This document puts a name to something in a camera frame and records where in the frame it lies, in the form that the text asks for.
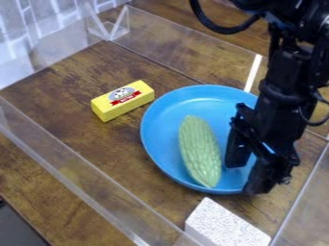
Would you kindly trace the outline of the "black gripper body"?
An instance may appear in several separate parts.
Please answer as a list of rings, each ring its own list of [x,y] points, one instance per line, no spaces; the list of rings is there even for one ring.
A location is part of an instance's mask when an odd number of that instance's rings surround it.
[[[265,105],[257,104],[253,109],[239,103],[231,127],[237,124],[245,129],[248,145],[257,158],[279,157],[298,166],[300,157],[295,141],[302,137],[302,131],[284,122],[287,116],[288,112],[279,107],[267,108]]]

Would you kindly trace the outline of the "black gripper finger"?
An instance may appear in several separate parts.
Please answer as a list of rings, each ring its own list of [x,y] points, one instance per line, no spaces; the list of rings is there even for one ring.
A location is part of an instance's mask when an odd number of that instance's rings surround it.
[[[288,185],[292,169],[294,165],[279,157],[259,158],[248,176],[245,194],[269,193],[276,185]]]
[[[237,124],[232,125],[228,137],[225,165],[228,168],[245,167],[252,154],[247,131]]]

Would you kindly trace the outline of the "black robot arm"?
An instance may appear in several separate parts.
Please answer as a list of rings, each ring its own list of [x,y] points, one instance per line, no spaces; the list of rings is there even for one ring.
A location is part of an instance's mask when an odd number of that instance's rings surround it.
[[[269,192],[291,182],[300,165],[295,142],[314,121],[319,90],[329,86],[329,0],[232,0],[237,8],[269,21],[269,69],[256,106],[237,105],[231,121],[225,164],[243,167],[256,157],[244,193]]]

